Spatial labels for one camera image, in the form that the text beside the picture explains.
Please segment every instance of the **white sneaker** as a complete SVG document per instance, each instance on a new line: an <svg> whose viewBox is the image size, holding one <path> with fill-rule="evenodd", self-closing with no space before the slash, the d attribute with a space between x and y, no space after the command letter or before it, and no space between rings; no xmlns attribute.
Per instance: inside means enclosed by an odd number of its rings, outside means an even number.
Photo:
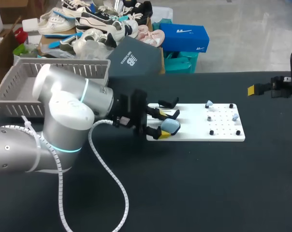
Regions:
<svg viewBox="0 0 292 232"><path fill-rule="evenodd" d="M82 12L94 13L94 4L88 4L81 0L63 0L62 4L63 12L66 15L78 18L82 15Z"/></svg>
<svg viewBox="0 0 292 232"><path fill-rule="evenodd" d="M103 12L83 13L79 23L83 26L99 29L107 34L111 33L115 41L120 41L127 35L135 38L138 32L138 23L135 20L119 22Z"/></svg>
<svg viewBox="0 0 292 232"><path fill-rule="evenodd" d="M74 20L66 20L51 10L40 18L38 31L41 35L70 30L75 27Z"/></svg>
<svg viewBox="0 0 292 232"><path fill-rule="evenodd" d="M122 40L125 36L135 38L138 32L138 23L135 20L115 21L114 28L108 31L111 33L116 41Z"/></svg>
<svg viewBox="0 0 292 232"><path fill-rule="evenodd" d="M76 41L76 43L73 45L75 53L77 55L80 55L82 53L82 49L85 46L87 40L97 41L102 35L103 35L103 32L98 29L86 30L83 33L82 37L79 38Z"/></svg>

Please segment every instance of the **black sneaker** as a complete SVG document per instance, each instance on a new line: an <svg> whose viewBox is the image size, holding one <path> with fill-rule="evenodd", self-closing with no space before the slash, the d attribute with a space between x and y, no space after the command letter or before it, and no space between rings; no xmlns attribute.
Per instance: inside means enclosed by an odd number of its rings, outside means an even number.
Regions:
<svg viewBox="0 0 292 232"><path fill-rule="evenodd" d="M150 1L144 1L144 3L136 2L134 7L125 6L120 14L123 16L127 15L129 19L135 19L138 25L146 25L147 18L150 18L153 14L152 5Z"/></svg>
<svg viewBox="0 0 292 232"><path fill-rule="evenodd" d="M94 13L95 5L81 0L63 0L62 9L66 15L77 18L81 16L82 12Z"/></svg>
<svg viewBox="0 0 292 232"><path fill-rule="evenodd" d="M133 14L133 8L136 5L137 0L123 0L123 8L120 12L121 16L131 15Z"/></svg>

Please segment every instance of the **gray floor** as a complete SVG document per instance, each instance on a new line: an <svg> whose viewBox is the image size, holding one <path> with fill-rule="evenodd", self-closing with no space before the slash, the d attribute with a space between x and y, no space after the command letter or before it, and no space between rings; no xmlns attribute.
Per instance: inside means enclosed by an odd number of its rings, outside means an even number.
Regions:
<svg viewBox="0 0 292 232"><path fill-rule="evenodd" d="M208 51L200 54L196 72L290 70L292 3L285 0L151 2L154 6L172 8L174 23L205 26L210 44Z"/></svg>

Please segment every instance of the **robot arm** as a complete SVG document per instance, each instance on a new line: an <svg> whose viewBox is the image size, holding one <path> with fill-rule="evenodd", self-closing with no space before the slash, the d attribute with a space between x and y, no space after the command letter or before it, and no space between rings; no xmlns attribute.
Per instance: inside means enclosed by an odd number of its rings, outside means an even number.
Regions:
<svg viewBox="0 0 292 232"><path fill-rule="evenodd" d="M34 167L37 144L32 136L14 127L0 128L0 172L58 173L44 141L57 152L62 169L69 170L95 118L110 119L116 127L134 129L137 135L148 134L155 139L173 136L180 128L175 120L179 111L169 116L160 109L148 107L147 94L141 90L136 90L130 99L125 95L115 99L112 89L50 64L40 69L32 94L45 107L43 131L38 133L41 136L40 160ZM177 102L178 99L173 103L160 101L160 104L172 108ZM162 126L147 127L147 114L164 121Z"/></svg>

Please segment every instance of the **cardboard box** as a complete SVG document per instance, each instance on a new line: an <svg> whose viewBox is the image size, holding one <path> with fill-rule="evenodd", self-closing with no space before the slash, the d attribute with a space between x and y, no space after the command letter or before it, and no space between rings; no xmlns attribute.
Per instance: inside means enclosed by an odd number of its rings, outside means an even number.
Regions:
<svg viewBox="0 0 292 232"><path fill-rule="evenodd" d="M75 31L75 28L72 28L71 30L67 30L67 31L63 31L61 32L61 34L68 34L68 35L72 35L72 34L75 34L76 31ZM51 38L46 38L45 36L42 36L41 38L41 41L38 45L38 47L36 48L39 52L39 55L40 56L44 56L45 54L41 52L41 44L51 44L53 42L57 42L57 41L60 41L60 40L63 40L63 39L51 39Z"/></svg>
<svg viewBox="0 0 292 232"><path fill-rule="evenodd" d="M40 18L46 12L48 0L0 0L0 15L4 24L22 19Z"/></svg>
<svg viewBox="0 0 292 232"><path fill-rule="evenodd" d="M209 37L204 26L161 23L165 33L162 44L164 51L171 52L206 52Z"/></svg>
<svg viewBox="0 0 292 232"><path fill-rule="evenodd" d="M4 30L0 33L3 40L0 43L0 83L14 63L13 50L18 47L13 30Z"/></svg>

